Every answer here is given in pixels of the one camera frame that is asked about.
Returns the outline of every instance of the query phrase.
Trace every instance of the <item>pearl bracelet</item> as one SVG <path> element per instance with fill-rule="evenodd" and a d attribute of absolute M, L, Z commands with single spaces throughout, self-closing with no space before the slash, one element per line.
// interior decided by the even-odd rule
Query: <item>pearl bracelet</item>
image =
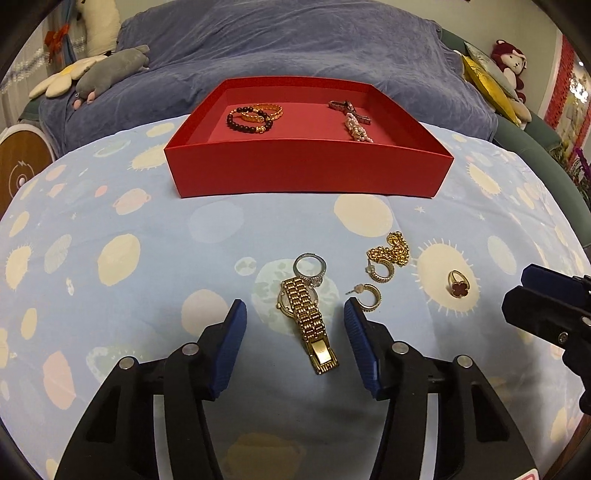
<path fill-rule="evenodd" d="M 347 113 L 347 120 L 345 120 L 345 126 L 347 127 L 347 130 L 349 130 L 351 137 L 353 137 L 355 141 L 374 143 L 374 141 L 368 137 L 365 128 L 363 128 L 359 124 L 358 120 L 350 112 Z"/>

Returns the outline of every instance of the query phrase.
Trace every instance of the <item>red stuffed toy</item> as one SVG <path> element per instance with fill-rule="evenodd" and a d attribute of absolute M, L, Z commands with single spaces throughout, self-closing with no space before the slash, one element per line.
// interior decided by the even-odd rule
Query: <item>red stuffed toy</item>
<path fill-rule="evenodd" d="M 505 40 L 497 40 L 491 58 L 509 80 L 521 102 L 525 103 L 525 95 L 520 91 L 523 90 L 524 84 L 519 78 L 519 75 L 527 68 L 527 58 L 523 52 Z"/>

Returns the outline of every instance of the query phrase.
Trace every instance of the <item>blue gripper pad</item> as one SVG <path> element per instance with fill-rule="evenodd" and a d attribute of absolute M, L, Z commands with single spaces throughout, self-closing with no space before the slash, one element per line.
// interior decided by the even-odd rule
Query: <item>blue gripper pad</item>
<path fill-rule="evenodd" d="M 226 319 L 220 326 L 223 335 L 217 347 L 217 352 L 212 356 L 212 375 L 209 383 L 213 398 L 218 398 L 220 393 L 228 387 L 238 350 L 240 350 L 242 338 L 246 331 L 246 305 L 242 300 L 234 301 Z"/>
<path fill-rule="evenodd" d="M 525 267 L 521 284 L 530 290 L 577 308 L 584 308 L 589 292 L 583 283 L 539 265 Z"/>
<path fill-rule="evenodd" d="M 368 321 L 362 312 L 354 308 L 352 300 L 349 299 L 345 303 L 345 329 L 355 355 L 363 386 L 369 390 L 373 398 L 378 398 L 378 394 L 382 390 L 378 378 L 378 358 L 375 356 L 367 336 Z"/>

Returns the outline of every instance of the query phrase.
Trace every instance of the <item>red tray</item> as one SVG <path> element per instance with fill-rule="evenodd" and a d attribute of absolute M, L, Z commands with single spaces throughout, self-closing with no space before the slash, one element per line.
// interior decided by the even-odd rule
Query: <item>red tray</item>
<path fill-rule="evenodd" d="M 345 115 L 328 107 L 331 100 L 349 100 L 372 119 L 362 126 L 373 144 L 351 139 Z M 228 128 L 230 110 L 255 103 L 283 107 L 272 130 L 246 134 Z M 225 80 L 164 152 L 183 198 L 261 192 L 433 197 L 453 161 L 421 124 L 373 86 L 288 76 Z"/>

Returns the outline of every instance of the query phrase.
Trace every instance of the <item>sofa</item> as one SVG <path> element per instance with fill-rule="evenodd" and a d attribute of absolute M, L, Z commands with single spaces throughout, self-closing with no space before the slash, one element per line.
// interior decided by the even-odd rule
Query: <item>sofa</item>
<path fill-rule="evenodd" d="M 464 39 L 442 29 L 441 41 L 450 49 L 468 55 Z M 544 182 L 570 222 L 587 256 L 591 254 L 591 212 L 568 174 L 550 152 L 561 144 L 558 134 L 531 112 L 532 121 L 525 131 L 498 115 L 499 127 L 493 142 L 518 154 Z"/>

